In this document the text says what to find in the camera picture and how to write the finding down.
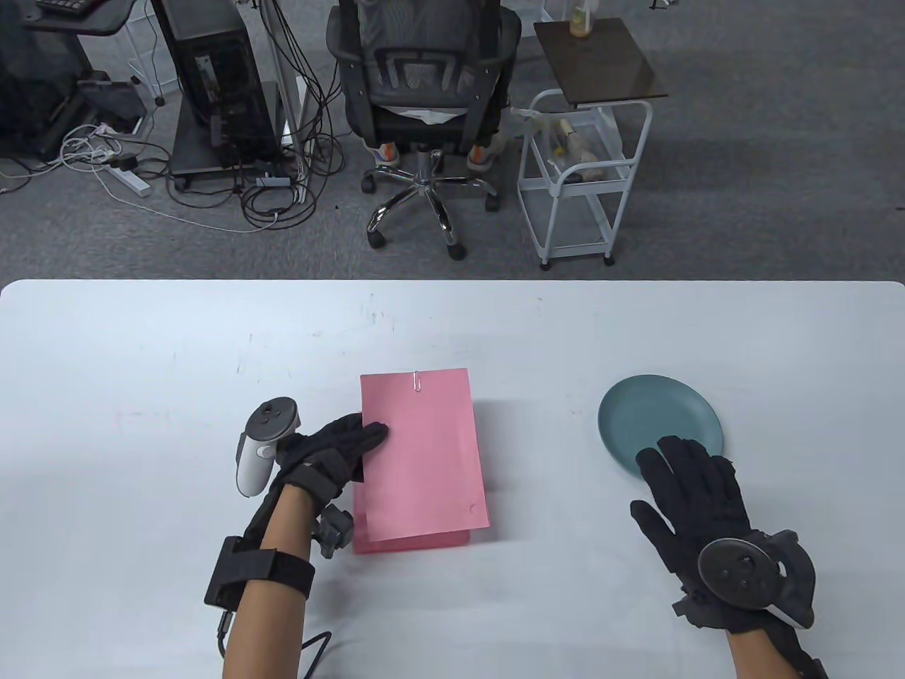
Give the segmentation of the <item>person's right hand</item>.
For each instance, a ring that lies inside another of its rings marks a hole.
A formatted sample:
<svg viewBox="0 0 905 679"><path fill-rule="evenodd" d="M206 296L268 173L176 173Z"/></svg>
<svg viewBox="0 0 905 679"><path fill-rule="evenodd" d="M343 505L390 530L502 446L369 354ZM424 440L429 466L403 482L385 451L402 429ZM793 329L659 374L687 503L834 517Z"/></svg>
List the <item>person's right hand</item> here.
<svg viewBox="0 0 905 679"><path fill-rule="evenodd" d="M699 628L796 638L815 623L817 572L794 530L754 529L727 458L667 436L637 453L653 503L631 517L681 582L673 605Z"/></svg>

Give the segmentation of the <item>person's left hand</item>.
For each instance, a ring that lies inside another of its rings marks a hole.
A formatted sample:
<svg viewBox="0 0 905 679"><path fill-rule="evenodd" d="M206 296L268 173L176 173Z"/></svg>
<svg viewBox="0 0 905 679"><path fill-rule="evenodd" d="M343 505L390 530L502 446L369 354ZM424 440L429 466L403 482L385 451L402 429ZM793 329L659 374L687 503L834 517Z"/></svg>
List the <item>person's left hand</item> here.
<svg viewBox="0 0 905 679"><path fill-rule="evenodd" d="M363 424L359 412L327 424L314 434L291 434L278 444L279 466L259 510L253 514L243 537L259 545L284 487L303 489L319 518L350 482L364 481L363 459L389 436L382 422Z"/></svg>

